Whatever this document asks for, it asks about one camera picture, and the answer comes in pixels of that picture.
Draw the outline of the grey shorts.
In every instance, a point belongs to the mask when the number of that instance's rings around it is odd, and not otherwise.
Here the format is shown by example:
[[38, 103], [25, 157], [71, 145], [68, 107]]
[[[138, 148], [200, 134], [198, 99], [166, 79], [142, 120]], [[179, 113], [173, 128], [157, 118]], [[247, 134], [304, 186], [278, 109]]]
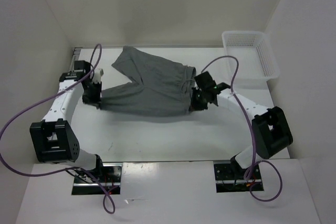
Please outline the grey shorts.
[[112, 67], [130, 82], [102, 90], [101, 110], [155, 117], [189, 113], [195, 67], [131, 46], [123, 47]]

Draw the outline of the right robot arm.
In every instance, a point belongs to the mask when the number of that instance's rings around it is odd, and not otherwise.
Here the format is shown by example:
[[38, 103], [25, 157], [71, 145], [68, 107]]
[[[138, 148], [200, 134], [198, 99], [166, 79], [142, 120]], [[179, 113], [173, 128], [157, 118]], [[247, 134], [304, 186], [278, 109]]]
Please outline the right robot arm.
[[230, 172], [243, 178], [251, 164], [267, 160], [293, 143], [293, 137], [284, 111], [275, 106], [268, 108], [238, 94], [231, 86], [217, 84], [209, 72], [195, 77], [190, 111], [208, 109], [209, 104], [227, 109], [247, 120], [252, 134], [252, 145], [230, 159]]

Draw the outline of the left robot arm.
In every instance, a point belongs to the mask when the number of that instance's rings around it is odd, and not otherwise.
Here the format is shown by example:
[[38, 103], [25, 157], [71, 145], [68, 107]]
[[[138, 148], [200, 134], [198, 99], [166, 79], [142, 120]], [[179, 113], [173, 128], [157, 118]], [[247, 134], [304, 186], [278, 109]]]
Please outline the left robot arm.
[[39, 162], [83, 168], [93, 182], [104, 178], [105, 169], [101, 158], [82, 150], [71, 128], [79, 100], [99, 107], [102, 76], [101, 68], [94, 69], [92, 64], [84, 60], [75, 61], [74, 69], [60, 76], [58, 97], [43, 119], [32, 123], [29, 129]]

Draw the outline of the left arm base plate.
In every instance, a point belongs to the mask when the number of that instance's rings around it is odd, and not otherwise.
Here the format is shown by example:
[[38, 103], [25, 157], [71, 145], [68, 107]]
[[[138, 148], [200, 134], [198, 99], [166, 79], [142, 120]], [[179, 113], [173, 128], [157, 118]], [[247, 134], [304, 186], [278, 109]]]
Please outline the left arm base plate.
[[[121, 191], [122, 163], [103, 163], [100, 175], [90, 171], [101, 186], [110, 195], [119, 195]], [[98, 183], [82, 170], [75, 170], [71, 194], [81, 195], [103, 195]]]

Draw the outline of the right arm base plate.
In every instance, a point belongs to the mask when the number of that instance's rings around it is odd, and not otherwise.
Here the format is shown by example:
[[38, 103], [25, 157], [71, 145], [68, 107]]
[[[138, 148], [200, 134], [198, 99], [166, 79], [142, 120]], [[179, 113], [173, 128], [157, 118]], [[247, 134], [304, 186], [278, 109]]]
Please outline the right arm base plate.
[[245, 170], [233, 168], [229, 161], [214, 162], [217, 193], [242, 193], [250, 190], [264, 191], [259, 166], [256, 165], [249, 180], [244, 179]]

